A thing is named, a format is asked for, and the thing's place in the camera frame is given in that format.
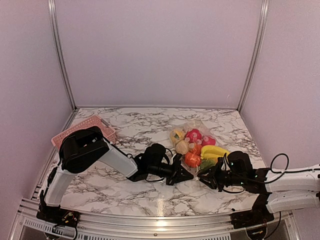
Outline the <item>orange green fake mango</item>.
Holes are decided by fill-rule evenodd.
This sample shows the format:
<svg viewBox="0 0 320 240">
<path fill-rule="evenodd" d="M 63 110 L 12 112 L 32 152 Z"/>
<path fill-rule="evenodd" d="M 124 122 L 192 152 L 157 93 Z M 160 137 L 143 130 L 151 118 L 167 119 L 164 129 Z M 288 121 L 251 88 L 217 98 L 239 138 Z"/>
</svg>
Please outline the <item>orange green fake mango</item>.
<svg viewBox="0 0 320 240">
<path fill-rule="evenodd" d="M 199 165 L 199 172 L 203 172 L 217 164 L 216 161 L 212 160 L 203 160 L 202 163 Z"/>
</svg>

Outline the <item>yellow fake banana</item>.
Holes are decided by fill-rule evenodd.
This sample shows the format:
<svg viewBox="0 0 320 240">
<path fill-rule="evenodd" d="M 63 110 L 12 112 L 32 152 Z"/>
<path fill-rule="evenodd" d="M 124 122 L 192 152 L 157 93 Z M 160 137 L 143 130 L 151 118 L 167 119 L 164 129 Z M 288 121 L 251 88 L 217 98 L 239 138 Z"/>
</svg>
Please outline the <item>yellow fake banana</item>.
<svg viewBox="0 0 320 240">
<path fill-rule="evenodd" d="M 200 157 L 202 160 L 210 160 L 223 157 L 225 154 L 228 156 L 230 152 L 216 145 L 205 145 L 201 148 Z"/>
</svg>

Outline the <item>clear zip top bag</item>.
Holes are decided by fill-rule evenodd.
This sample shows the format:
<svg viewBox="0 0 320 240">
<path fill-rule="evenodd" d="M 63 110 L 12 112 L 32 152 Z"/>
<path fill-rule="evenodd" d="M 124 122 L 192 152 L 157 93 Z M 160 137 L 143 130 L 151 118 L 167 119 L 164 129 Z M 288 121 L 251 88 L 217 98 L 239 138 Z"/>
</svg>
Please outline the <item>clear zip top bag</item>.
<svg viewBox="0 0 320 240">
<path fill-rule="evenodd" d="M 191 120 L 191 121 L 187 121 L 187 122 L 185 122 L 183 124 L 174 125 L 174 126 L 170 127 L 168 129 L 168 131 L 167 131 L 169 140 L 170 140 L 170 132 L 173 129 L 182 129 L 185 132 L 185 134 L 188 131 L 192 130 L 192 129 L 198 129 L 201 132 L 202 136 L 212 136 L 213 138 L 215 138 L 215 140 L 216 140 L 216 145 L 215 146 L 218 146 L 218 147 L 226 149 L 220 143 L 218 143 L 218 140 L 216 139 L 216 137 L 210 132 L 210 130 L 205 126 L 205 124 L 201 120 Z M 202 144 L 189 143 L 189 151 L 188 152 L 194 153 L 194 154 L 196 154 L 196 155 L 201 157 L 201 148 L 202 147 L 203 147 Z M 216 161 L 216 163 L 217 163 L 218 162 L 218 158 L 201 159 L 201 163 L 202 163 L 203 160 Z M 192 168 L 192 167 L 189 167 L 188 165 L 186 165 L 186 163 L 185 163 L 185 155 L 182 155 L 182 166 L 185 167 L 193 175 L 196 175 L 199 172 L 199 166 L 195 167 L 195 168 Z"/>
</svg>

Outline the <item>yellow fake lemon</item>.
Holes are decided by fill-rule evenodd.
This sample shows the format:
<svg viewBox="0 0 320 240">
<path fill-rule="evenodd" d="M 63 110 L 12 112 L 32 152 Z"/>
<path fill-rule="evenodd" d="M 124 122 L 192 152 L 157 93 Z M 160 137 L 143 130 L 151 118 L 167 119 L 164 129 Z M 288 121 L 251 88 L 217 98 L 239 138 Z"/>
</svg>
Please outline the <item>yellow fake lemon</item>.
<svg viewBox="0 0 320 240">
<path fill-rule="evenodd" d="M 178 142 L 184 140 L 186 133 L 180 129 L 180 128 L 175 128 L 173 129 L 170 134 L 169 134 L 169 138 L 171 140 L 171 142 L 176 145 Z"/>
</svg>

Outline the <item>red fake dragon fruit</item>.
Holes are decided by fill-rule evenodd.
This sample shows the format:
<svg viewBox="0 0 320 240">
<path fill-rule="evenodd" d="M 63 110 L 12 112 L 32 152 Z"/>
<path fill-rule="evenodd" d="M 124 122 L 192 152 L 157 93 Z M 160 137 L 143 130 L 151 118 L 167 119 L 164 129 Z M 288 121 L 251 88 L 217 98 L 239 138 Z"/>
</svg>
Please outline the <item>red fake dragon fruit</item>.
<svg viewBox="0 0 320 240">
<path fill-rule="evenodd" d="M 204 135 L 202 137 L 201 145 L 204 146 L 215 146 L 216 145 L 216 139 L 210 135 Z"/>
<path fill-rule="evenodd" d="M 193 128 L 186 133 L 184 140 L 188 143 L 196 143 L 196 144 L 201 145 L 202 144 L 202 137 L 203 136 L 202 136 L 201 132 L 198 129 Z"/>
</svg>

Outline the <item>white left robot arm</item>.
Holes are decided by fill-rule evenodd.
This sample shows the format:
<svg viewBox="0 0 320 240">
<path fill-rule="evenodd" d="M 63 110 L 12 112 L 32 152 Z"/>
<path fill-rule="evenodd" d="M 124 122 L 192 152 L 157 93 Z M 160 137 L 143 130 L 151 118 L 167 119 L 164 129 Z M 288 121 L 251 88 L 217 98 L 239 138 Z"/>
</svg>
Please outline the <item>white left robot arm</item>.
<svg viewBox="0 0 320 240">
<path fill-rule="evenodd" d="M 97 126 L 77 130 L 62 140 L 59 162 L 47 178 L 46 188 L 40 193 L 39 212 L 53 223 L 63 219 L 62 197 L 75 176 L 95 162 L 102 162 L 121 173 L 132 182 L 146 180 L 148 175 L 164 178 L 166 184 L 193 179 L 193 175 L 181 165 L 180 153 L 170 160 L 167 148 L 159 143 L 147 147 L 136 156 L 126 154 L 103 136 Z"/>
</svg>

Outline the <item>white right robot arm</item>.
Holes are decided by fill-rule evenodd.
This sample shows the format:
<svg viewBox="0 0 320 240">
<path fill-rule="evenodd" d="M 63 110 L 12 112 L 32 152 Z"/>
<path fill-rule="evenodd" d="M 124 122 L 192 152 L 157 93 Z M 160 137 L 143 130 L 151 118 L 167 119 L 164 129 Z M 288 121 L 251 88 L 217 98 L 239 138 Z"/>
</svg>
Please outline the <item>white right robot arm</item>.
<svg viewBox="0 0 320 240">
<path fill-rule="evenodd" d="M 289 172 L 258 168 L 237 173 L 234 169 L 223 170 L 218 162 L 200 171 L 197 177 L 219 192 L 226 187 L 237 186 L 248 193 L 258 194 L 253 209 L 247 214 L 252 224 L 260 223 L 268 212 L 274 214 L 320 207 L 320 169 L 317 166 Z"/>
</svg>

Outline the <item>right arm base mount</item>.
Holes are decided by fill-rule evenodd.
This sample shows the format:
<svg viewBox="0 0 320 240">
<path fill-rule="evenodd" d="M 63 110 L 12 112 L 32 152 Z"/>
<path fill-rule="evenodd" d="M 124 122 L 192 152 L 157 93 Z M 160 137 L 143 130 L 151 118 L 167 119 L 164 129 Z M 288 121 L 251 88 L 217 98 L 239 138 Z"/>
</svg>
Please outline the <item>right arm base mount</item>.
<svg viewBox="0 0 320 240">
<path fill-rule="evenodd" d="M 267 209 L 269 193 L 259 194 L 250 210 L 234 212 L 230 215 L 234 229 L 252 227 L 273 221 L 274 215 Z"/>
</svg>

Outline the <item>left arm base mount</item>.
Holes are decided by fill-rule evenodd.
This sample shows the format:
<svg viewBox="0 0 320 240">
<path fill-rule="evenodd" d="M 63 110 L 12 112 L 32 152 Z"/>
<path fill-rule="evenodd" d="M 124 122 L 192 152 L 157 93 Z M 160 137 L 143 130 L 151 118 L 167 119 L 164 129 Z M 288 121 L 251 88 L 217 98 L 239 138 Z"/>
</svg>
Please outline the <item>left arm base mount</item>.
<svg viewBox="0 0 320 240">
<path fill-rule="evenodd" d="M 45 191 L 40 192 L 40 203 L 36 217 L 40 220 L 53 223 L 55 227 L 67 226 L 75 228 L 78 226 L 80 213 L 74 210 L 63 209 L 59 206 L 48 206 L 45 203 Z"/>
</svg>

